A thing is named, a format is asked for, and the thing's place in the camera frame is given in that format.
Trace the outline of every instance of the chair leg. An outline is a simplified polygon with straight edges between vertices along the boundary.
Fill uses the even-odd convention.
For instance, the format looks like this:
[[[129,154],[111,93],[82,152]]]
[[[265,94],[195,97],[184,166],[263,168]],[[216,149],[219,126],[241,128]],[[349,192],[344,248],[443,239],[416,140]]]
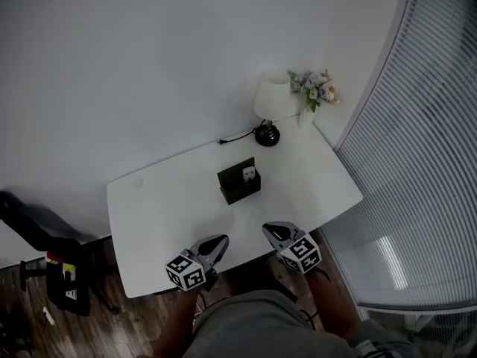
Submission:
[[[117,307],[112,307],[106,297],[103,296],[99,288],[94,284],[91,283],[89,285],[91,291],[98,297],[99,302],[101,302],[112,314],[119,314],[119,309]]]

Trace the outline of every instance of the wooden floor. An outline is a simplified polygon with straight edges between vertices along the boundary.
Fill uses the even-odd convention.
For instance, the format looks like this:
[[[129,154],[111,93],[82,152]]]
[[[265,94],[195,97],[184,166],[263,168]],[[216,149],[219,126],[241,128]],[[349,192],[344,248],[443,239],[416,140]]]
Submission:
[[[93,242],[86,249],[99,269],[116,264],[111,239]],[[351,301],[329,251],[323,244],[320,249],[323,255],[320,266],[328,272],[332,282],[348,301]],[[299,309],[304,309],[310,314],[314,313],[315,305],[303,276],[285,269],[275,256],[268,257],[267,264],[275,277],[299,298],[297,302]],[[33,262],[29,263],[27,268],[40,268],[44,265],[44,261]],[[177,296],[176,292],[172,292],[159,296],[127,298],[121,278],[118,274],[113,274],[104,278],[101,288],[110,302],[119,307],[120,314],[109,313],[92,295],[91,314],[85,318],[60,311],[49,303],[44,277],[32,277],[27,282],[27,292],[24,293],[19,287],[19,268],[13,267],[0,271],[0,283],[0,304],[9,312],[14,304],[20,305],[29,323],[33,343],[32,356],[45,358],[149,357]],[[208,305],[229,297],[227,286],[221,278],[210,293],[203,292],[203,294]],[[45,304],[51,312],[56,321],[55,326],[51,326],[44,319],[42,304]],[[315,324],[317,329],[321,329],[318,317],[315,318]],[[20,353],[18,357],[29,356]]]

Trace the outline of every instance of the white flower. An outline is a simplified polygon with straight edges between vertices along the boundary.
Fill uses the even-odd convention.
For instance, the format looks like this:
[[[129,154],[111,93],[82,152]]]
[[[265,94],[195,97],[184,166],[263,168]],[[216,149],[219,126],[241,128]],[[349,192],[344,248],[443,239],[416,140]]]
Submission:
[[[318,91],[316,89],[311,89],[309,97],[310,97],[310,99],[317,99],[318,98]]]

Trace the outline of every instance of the black and white marker cube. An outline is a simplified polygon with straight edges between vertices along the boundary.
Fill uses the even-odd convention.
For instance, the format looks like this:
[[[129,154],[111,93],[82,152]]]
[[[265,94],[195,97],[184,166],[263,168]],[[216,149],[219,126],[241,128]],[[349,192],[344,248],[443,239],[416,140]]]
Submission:
[[[203,266],[180,254],[165,264],[169,279],[184,291],[188,291],[206,281]]]
[[[321,253],[313,238],[306,234],[288,248],[278,251],[277,256],[286,267],[303,274],[321,261]]]

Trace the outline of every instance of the person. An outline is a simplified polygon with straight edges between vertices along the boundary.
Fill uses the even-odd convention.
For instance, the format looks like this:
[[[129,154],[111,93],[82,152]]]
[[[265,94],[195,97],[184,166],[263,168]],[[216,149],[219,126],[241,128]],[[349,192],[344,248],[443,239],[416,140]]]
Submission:
[[[413,345],[374,321],[361,322],[325,274],[305,274],[326,332],[310,328],[294,301],[261,260],[226,274],[231,298],[195,320],[200,287],[180,292],[154,358],[418,357]]]

